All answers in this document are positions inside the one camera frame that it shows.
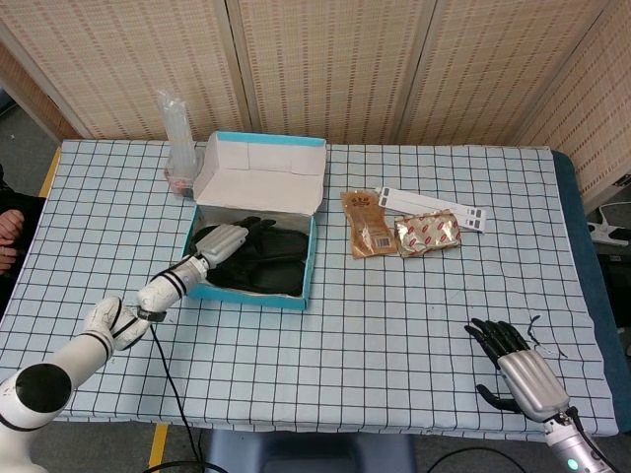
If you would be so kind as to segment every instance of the open box lid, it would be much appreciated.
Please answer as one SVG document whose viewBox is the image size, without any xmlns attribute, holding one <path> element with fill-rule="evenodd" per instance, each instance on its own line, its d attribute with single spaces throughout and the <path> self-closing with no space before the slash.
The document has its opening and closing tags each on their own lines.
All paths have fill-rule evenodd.
<svg viewBox="0 0 631 473">
<path fill-rule="evenodd" d="M 322 138 L 216 131 L 193 183 L 198 205 L 312 215 L 322 201 Z"/>
</svg>

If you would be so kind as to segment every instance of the person's hand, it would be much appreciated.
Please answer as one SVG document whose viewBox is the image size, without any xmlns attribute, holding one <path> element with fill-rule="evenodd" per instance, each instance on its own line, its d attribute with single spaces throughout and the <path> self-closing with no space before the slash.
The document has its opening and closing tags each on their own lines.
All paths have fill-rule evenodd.
<svg viewBox="0 0 631 473">
<path fill-rule="evenodd" d="M 22 233 L 24 215 L 19 210 L 7 210 L 0 215 L 0 245 L 8 245 Z"/>
<path fill-rule="evenodd" d="M 11 269 L 13 263 L 16 262 L 18 252 L 15 248 L 9 248 L 8 246 L 0 246 L 0 275 L 6 273 Z"/>
</svg>

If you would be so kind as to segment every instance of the brown snack bag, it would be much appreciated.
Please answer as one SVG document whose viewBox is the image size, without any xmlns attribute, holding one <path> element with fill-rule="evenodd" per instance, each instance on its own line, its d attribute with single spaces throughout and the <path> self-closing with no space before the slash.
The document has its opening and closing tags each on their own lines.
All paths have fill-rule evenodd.
<svg viewBox="0 0 631 473">
<path fill-rule="evenodd" d="M 371 190 L 342 192 L 342 206 L 351 224 L 351 253 L 354 258 L 396 253 L 396 243 L 379 206 L 379 194 Z"/>
</svg>

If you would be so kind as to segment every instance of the grid pattern tablecloth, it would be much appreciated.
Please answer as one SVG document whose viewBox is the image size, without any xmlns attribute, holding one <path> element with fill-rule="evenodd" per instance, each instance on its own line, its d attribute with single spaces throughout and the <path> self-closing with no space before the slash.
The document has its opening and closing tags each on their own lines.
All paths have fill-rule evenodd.
<svg viewBox="0 0 631 473">
<path fill-rule="evenodd" d="M 194 205 L 169 193 L 168 153 L 162 142 L 64 143 L 0 327 L 0 378 L 79 333 L 104 296 L 134 304 L 179 260 Z M 423 258 L 354 260 L 339 193 L 382 185 L 485 208 L 486 233 Z M 462 327 L 490 317 L 526 335 L 539 315 L 537 349 L 586 428 L 617 432 L 549 150 L 332 145 L 316 217 L 308 310 L 185 299 L 158 325 L 193 423 L 527 437 L 539 426 L 475 393 L 476 383 L 506 387 Z M 64 416 L 178 422 L 150 337 L 81 386 Z"/>
</svg>

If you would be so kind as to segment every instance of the robotic arm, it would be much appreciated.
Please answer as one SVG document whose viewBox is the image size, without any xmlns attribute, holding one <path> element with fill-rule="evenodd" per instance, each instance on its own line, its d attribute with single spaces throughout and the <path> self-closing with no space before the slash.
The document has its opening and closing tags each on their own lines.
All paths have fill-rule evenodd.
<svg viewBox="0 0 631 473">
<path fill-rule="evenodd" d="M 545 442 L 564 471 L 614 473 L 617 470 L 583 430 L 576 407 L 548 363 L 531 350 L 517 329 L 506 322 L 471 319 L 464 329 L 500 371 L 513 399 L 500 399 L 484 385 L 477 391 L 491 406 L 524 414 L 543 424 Z"/>
<path fill-rule="evenodd" d="M 114 351 L 127 350 L 151 322 L 230 257 L 249 237 L 273 221 L 248 218 L 206 233 L 192 254 L 155 276 L 138 292 L 134 313 L 119 298 L 106 298 L 88 314 L 84 331 L 44 363 L 19 370 L 0 384 L 0 471 L 45 473 L 32 464 L 30 446 L 41 428 L 59 415 L 74 390 L 100 369 Z"/>
</svg>

